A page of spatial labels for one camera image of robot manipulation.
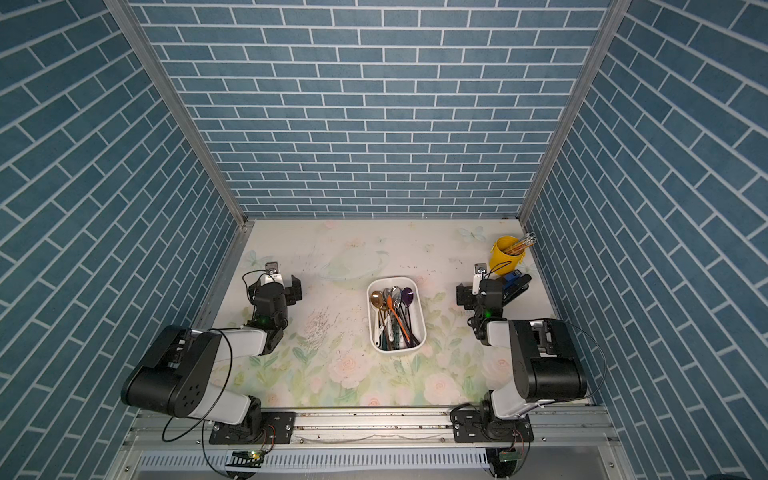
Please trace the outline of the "white plastic storage box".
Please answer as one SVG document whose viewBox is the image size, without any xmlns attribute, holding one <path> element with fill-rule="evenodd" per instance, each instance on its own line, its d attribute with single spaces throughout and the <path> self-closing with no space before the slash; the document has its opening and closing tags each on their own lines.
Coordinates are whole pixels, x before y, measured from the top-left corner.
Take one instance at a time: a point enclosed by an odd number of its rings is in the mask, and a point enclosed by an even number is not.
<svg viewBox="0 0 768 480">
<path fill-rule="evenodd" d="M 369 340 L 383 355 L 404 355 L 426 344 L 427 329 L 414 280 L 388 277 L 374 280 L 367 289 Z"/>
</svg>

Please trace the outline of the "purple spoon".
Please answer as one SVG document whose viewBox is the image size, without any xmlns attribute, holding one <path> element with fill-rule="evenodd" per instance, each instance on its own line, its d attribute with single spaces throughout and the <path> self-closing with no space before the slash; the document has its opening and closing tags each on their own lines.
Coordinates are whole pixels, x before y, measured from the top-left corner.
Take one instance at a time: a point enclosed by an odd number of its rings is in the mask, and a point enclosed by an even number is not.
<svg viewBox="0 0 768 480">
<path fill-rule="evenodd" d="M 405 316 L 408 326 L 411 326 L 410 306 L 414 301 L 414 291 L 410 287 L 401 290 L 401 310 Z"/>
</svg>

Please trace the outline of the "orange handled spoon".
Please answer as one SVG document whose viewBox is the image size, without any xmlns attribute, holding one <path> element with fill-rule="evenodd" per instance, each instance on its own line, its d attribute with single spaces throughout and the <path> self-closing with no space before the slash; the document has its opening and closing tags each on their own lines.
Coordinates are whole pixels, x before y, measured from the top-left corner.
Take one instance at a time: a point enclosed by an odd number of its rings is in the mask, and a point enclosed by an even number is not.
<svg viewBox="0 0 768 480">
<path fill-rule="evenodd" d="M 394 315 L 394 317 L 395 317 L 395 319 L 397 321 L 397 324 L 398 324 L 398 326 L 400 328 L 400 331 L 402 332 L 402 335 L 403 335 L 403 337 L 405 339 L 406 346 L 408 348 L 414 347 L 415 346 L 414 339 L 413 339 L 413 337 L 411 335 L 410 330 L 406 327 L 404 321 L 401 319 L 401 317 L 399 315 L 399 311 L 398 311 L 398 309 L 395 306 L 395 301 L 394 301 L 393 297 L 391 295 L 388 295 L 386 297 L 386 300 L 387 300 L 387 306 L 388 306 L 390 312 Z"/>
</svg>

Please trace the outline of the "bronze brown spoon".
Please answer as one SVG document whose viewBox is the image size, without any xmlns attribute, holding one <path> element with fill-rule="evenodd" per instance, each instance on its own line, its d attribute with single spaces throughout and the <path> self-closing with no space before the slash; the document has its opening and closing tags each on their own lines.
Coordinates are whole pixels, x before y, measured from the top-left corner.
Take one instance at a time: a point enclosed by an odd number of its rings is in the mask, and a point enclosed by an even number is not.
<svg viewBox="0 0 768 480">
<path fill-rule="evenodd" d="M 373 291 L 370 294 L 370 302 L 380 312 L 386 312 L 388 307 L 382 291 Z"/>
</svg>

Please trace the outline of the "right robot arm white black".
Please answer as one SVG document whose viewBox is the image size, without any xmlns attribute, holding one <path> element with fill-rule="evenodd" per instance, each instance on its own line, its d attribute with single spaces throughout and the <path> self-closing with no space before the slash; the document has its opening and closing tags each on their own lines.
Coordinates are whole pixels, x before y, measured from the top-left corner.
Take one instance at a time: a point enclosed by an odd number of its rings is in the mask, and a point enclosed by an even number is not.
<svg viewBox="0 0 768 480">
<path fill-rule="evenodd" d="M 585 398 L 587 376 L 566 324 L 548 318 L 506 319 L 504 298 L 495 279 L 456 287 L 456 304 L 472 313 L 467 324 L 475 338 L 505 349 L 512 367 L 512 379 L 484 397 L 483 420 L 520 420 L 536 408 Z"/>
</svg>

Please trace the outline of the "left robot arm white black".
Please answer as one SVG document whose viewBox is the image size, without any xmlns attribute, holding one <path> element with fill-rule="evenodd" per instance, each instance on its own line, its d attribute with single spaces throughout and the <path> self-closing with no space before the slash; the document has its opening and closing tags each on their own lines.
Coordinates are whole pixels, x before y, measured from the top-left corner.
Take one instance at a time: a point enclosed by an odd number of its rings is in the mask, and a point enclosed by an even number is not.
<svg viewBox="0 0 768 480">
<path fill-rule="evenodd" d="M 244 326 L 164 328 L 125 380 L 122 402 L 177 418 L 255 423 L 257 400 L 230 389 L 234 361 L 272 354 L 288 327 L 288 308 L 303 298 L 297 277 L 284 281 L 274 269 L 258 273 L 256 282 L 247 286 L 253 312 Z"/>
</svg>

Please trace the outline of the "yellow pen cup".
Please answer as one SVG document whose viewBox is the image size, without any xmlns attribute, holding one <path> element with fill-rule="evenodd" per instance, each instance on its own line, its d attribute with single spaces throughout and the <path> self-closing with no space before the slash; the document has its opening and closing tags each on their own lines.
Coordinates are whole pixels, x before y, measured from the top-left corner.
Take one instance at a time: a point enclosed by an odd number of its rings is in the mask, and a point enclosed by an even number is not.
<svg viewBox="0 0 768 480">
<path fill-rule="evenodd" d="M 525 251 L 520 250 L 513 255 L 513 246 L 519 239 L 514 236 L 500 237 L 491 249 L 489 268 L 492 274 L 504 276 L 512 273 L 518 264 L 524 259 Z"/>
</svg>

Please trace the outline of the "blue black stapler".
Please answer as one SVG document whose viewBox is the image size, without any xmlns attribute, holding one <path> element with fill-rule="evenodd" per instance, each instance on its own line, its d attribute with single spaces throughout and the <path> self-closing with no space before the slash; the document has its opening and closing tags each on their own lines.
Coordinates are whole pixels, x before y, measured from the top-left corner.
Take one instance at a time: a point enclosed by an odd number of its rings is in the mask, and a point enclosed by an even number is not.
<svg viewBox="0 0 768 480">
<path fill-rule="evenodd" d="M 532 276 L 519 270 L 514 270 L 512 273 L 504 276 L 504 281 L 503 303 L 508 304 L 528 290 Z"/>
</svg>

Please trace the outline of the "floral table mat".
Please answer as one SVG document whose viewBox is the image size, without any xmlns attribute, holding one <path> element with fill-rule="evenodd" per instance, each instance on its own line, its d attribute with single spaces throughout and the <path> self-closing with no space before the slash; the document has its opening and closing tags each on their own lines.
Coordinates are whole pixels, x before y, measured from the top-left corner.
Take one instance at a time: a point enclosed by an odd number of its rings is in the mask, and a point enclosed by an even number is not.
<svg viewBox="0 0 768 480">
<path fill-rule="evenodd" d="M 430 406 L 479 401 L 512 379 L 504 348 L 486 347 L 457 306 L 495 242 L 518 236 L 515 220 L 263 220 L 244 247 L 214 324 L 241 326 L 251 315 L 245 287 L 277 262 L 298 278 L 303 297 L 273 353 L 225 356 L 213 381 L 267 407 Z M 411 279 L 426 323 L 413 353 L 378 351 L 369 329 L 377 313 L 369 285 Z"/>
</svg>

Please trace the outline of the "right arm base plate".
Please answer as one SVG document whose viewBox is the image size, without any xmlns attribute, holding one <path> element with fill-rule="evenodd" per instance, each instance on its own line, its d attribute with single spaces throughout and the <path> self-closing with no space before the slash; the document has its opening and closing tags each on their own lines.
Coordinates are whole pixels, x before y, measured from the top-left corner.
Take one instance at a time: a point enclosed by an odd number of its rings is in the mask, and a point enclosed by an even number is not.
<svg viewBox="0 0 768 480">
<path fill-rule="evenodd" d="M 452 410 L 449 413 L 456 443 L 532 442 L 534 435 L 527 417 L 499 420 L 474 409 Z"/>
</svg>

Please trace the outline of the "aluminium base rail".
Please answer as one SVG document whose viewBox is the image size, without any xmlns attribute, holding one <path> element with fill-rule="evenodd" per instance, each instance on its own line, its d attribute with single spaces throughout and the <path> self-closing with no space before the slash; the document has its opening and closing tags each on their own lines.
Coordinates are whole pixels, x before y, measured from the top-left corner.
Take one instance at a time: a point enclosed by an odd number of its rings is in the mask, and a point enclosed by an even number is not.
<svg viewBox="0 0 768 480">
<path fill-rule="evenodd" d="M 523 420 L 494 429 L 493 442 L 480 413 L 448 407 L 297 408 L 291 424 L 279 419 L 267 439 L 252 446 L 309 448 L 507 447 L 524 441 L 535 447 L 613 447 L 620 444 L 605 408 L 560 403 L 531 411 Z"/>
</svg>

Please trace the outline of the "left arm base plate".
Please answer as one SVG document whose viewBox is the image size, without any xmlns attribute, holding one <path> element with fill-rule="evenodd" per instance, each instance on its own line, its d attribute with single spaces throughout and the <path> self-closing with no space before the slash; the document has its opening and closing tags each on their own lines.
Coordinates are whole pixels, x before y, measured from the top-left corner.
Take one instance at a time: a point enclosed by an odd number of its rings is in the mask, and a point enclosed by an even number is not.
<svg viewBox="0 0 768 480">
<path fill-rule="evenodd" d="M 238 425 L 215 423 L 209 436 L 211 445 L 285 445 L 293 435 L 296 413 L 267 411 L 248 414 Z"/>
</svg>

